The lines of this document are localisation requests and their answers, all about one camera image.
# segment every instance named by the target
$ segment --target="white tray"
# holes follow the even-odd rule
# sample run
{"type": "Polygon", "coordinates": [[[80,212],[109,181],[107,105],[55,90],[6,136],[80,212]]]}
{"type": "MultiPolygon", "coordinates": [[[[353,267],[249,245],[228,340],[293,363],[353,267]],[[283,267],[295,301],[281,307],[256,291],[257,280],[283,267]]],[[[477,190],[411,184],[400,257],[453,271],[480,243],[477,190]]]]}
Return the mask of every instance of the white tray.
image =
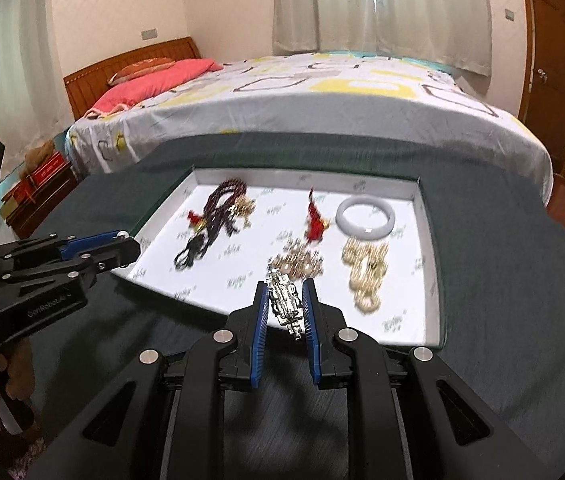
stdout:
{"type": "MultiPolygon", "coordinates": [[[[439,346],[434,247],[419,184],[414,181],[292,170],[192,170],[135,235],[142,248],[138,261],[112,272],[165,296],[223,314],[248,306],[257,283],[264,280],[269,258],[283,252],[288,238],[303,238],[311,187],[321,215],[332,221],[338,205],[352,194],[384,198],[396,212],[393,232],[381,240],[389,243],[387,274],[379,292],[381,307],[373,314],[355,307],[349,289],[351,268],[341,259],[347,236],[335,222],[315,246],[324,257],[324,272],[315,279],[319,300],[340,308],[349,326],[381,344],[439,346]],[[247,196],[256,199],[252,226],[232,237],[221,231],[192,269],[176,270],[174,258],[192,235],[187,213],[200,214],[211,192],[228,178],[244,180],[247,196]]],[[[369,206],[354,206],[347,216],[365,227],[385,220],[383,213],[369,206]]],[[[242,220],[236,225],[241,228],[242,220]]],[[[296,282],[299,293],[301,285],[296,282]]],[[[269,325],[280,328],[273,314],[269,325]]]]}

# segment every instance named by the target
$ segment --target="light switch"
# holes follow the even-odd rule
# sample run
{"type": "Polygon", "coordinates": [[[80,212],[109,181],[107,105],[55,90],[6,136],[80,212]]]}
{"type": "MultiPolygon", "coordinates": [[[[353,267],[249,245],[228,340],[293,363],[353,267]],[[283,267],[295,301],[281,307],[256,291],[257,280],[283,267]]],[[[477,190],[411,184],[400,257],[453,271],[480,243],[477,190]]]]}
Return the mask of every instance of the light switch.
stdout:
{"type": "Polygon", "coordinates": [[[150,28],[149,30],[143,30],[140,35],[143,41],[153,40],[158,37],[158,31],[155,28],[150,28]]]}

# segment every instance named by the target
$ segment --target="table surface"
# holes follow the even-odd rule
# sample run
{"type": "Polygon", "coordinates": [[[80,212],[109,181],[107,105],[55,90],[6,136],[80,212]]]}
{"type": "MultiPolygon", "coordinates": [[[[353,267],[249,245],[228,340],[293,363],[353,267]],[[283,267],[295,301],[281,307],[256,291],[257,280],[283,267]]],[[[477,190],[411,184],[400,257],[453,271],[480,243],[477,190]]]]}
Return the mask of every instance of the table surface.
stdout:
{"type": "MultiPolygon", "coordinates": [[[[37,234],[131,230],[192,166],[290,168],[421,179],[440,255],[440,356],[549,466],[565,471],[565,229],[531,182],[457,153],[389,139],[227,134],[162,144],[132,168],[93,175],[37,234]]],[[[34,405],[57,434],[146,348],[176,352],[225,317],[106,274],[90,304],[32,337],[34,405]]],[[[347,476],[345,392],[319,392],[305,348],[268,335],[262,386],[226,395],[226,478],[347,476]]]]}

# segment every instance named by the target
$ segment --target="white curtain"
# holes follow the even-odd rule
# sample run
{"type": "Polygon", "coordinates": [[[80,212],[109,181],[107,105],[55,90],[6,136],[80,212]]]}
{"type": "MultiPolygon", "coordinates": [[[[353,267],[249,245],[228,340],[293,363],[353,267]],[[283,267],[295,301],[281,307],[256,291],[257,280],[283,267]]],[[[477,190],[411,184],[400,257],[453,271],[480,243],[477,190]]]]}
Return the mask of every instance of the white curtain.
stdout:
{"type": "Polygon", "coordinates": [[[376,0],[378,48],[491,75],[489,0],[376,0]]]}
{"type": "Polygon", "coordinates": [[[274,0],[274,53],[376,50],[373,0],[274,0]]]}
{"type": "Polygon", "coordinates": [[[274,52],[360,50],[491,74],[489,0],[275,0],[274,52]]]}
{"type": "Polygon", "coordinates": [[[50,0],[0,0],[2,176],[22,162],[28,149],[72,122],[50,0]]]}

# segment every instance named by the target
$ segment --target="silver pendant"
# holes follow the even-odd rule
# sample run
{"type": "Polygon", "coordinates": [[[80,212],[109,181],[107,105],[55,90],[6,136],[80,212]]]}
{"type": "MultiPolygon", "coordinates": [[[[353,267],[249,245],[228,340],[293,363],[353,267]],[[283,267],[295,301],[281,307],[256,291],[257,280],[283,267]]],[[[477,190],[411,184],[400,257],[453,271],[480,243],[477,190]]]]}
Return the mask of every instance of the silver pendant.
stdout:
{"type": "Polygon", "coordinates": [[[267,266],[265,281],[272,312],[278,322],[294,339],[300,339],[303,334],[301,328],[303,315],[301,314],[301,298],[298,297],[296,286],[290,282],[287,275],[280,273],[280,270],[272,264],[267,266]]]}

